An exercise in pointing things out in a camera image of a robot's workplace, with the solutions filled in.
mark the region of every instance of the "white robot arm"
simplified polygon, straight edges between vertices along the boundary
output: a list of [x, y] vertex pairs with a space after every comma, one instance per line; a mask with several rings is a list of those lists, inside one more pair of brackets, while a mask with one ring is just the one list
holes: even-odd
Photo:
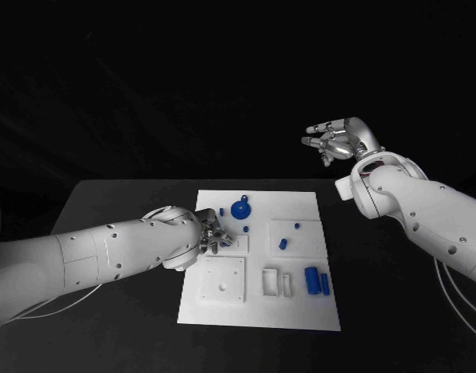
[[395, 218], [408, 239], [453, 269], [476, 281], [476, 200], [430, 181], [415, 163], [387, 152], [356, 118], [307, 128], [325, 132], [302, 138], [319, 149], [323, 164], [356, 158], [352, 173], [336, 181], [343, 200], [353, 198], [364, 216]]
[[218, 242], [232, 244], [215, 211], [167, 206], [141, 219], [0, 242], [0, 326], [48, 299], [116, 281], [159, 264], [185, 270]]

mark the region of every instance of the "cable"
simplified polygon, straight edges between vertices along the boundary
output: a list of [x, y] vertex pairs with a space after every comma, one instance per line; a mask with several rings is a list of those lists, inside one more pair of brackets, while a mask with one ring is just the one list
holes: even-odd
[[450, 276], [450, 271], [449, 271], [447, 265], [444, 263], [443, 263], [443, 268], [444, 268], [444, 271], [447, 272], [450, 283], [453, 285], [453, 288], [456, 289], [456, 292], [459, 293], [459, 296], [462, 297], [462, 299], [464, 300], [464, 302], [467, 303], [470, 308], [476, 311], [476, 307], [475, 307], [473, 303], [466, 299], [466, 297], [462, 294], [462, 291], [459, 290], [459, 287], [456, 286], [456, 283], [453, 282], [453, 277]]
[[433, 258], [433, 263], [436, 264], [437, 279], [438, 279], [438, 283], [440, 283], [440, 285], [441, 285], [441, 289], [443, 289], [444, 296], [447, 297], [449, 303], [450, 303], [450, 305], [453, 306], [453, 310], [454, 310], [456, 313], [459, 314], [460, 319], [463, 320], [464, 324], [467, 325], [467, 327], [472, 329], [473, 333], [476, 334], [476, 329], [473, 328], [473, 326], [469, 324], [469, 321], [467, 321], [467, 320], [464, 319], [464, 317], [462, 316], [462, 312], [459, 311], [456, 305], [453, 304], [453, 300], [450, 299], [450, 295], [449, 295], [449, 293], [447, 293], [447, 289], [444, 288], [444, 283], [443, 283], [441, 273], [438, 272], [437, 259], [434, 259], [434, 258]]
[[[51, 315], [55, 315], [58, 314], [59, 312], [65, 311], [67, 309], [69, 309], [69, 307], [74, 307], [84, 299], [87, 299], [87, 297], [91, 295], [91, 293], [95, 292], [95, 290], [100, 289], [100, 286], [103, 284], [100, 284], [94, 289], [92, 291], [81, 298], [78, 299], [78, 301], [75, 301], [68, 307], [64, 307], [64, 309], [59, 309], [58, 311], [55, 312], [51, 312], [51, 313], [46, 313], [45, 315], [38, 315], [38, 316], [19, 316], [16, 319], [12, 319], [9, 322], [12, 322], [13, 320], [23, 320], [23, 319], [39, 319], [41, 317], [46, 317], [46, 316], [51, 316]], [[52, 302], [56, 298], [54, 299], [49, 299], [46, 302], [42, 303], [42, 305], [39, 307], [42, 307], [43, 305], [46, 305], [49, 302]]]

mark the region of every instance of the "blue object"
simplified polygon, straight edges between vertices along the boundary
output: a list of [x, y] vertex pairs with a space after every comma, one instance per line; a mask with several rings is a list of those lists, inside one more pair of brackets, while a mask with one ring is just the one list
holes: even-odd
[[327, 274], [322, 274], [322, 288], [323, 288], [323, 295], [329, 295], [329, 279]]
[[307, 280], [309, 294], [316, 295], [322, 293], [322, 286], [319, 284], [319, 269], [316, 267], [304, 268], [304, 278]]
[[251, 206], [248, 205], [247, 201], [247, 196], [241, 196], [241, 200], [234, 202], [232, 207], [229, 208], [229, 213], [238, 220], [245, 219], [247, 216], [251, 215]]

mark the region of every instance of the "robotic hand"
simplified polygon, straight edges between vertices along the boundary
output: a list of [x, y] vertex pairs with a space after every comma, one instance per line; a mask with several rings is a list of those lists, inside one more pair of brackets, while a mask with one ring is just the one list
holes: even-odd
[[476, 281], [476, 200], [428, 180], [415, 163], [379, 146], [358, 118], [307, 128], [302, 142], [319, 149], [325, 166], [333, 159], [358, 163], [336, 181], [343, 200], [353, 198], [364, 216], [395, 218], [408, 239], [453, 269]]
[[218, 242], [232, 245], [215, 211], [166, 206], [143, 218], [0, 242], [0, 326], [49, 299], [152, 270], [185, 270]]

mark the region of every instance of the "black table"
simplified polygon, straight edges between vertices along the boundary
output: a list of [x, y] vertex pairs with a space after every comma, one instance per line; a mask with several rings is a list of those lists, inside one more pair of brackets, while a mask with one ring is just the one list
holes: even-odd
[[[476, 336], [443, 296], [430, 255], [394, 219], [368, 220], [339, 200], [333, 180], [85, 181], [52, 233], [140, 218], [169, 204], [193, 211], [199, 189], [316, 192], [342, 332], [178, 324], [183, 273], [157, 267], [101, 286], [56, 315], [10, 322], [0, 372], [476, 371]], [[476, 302], [476, 284], [456, 279]]]

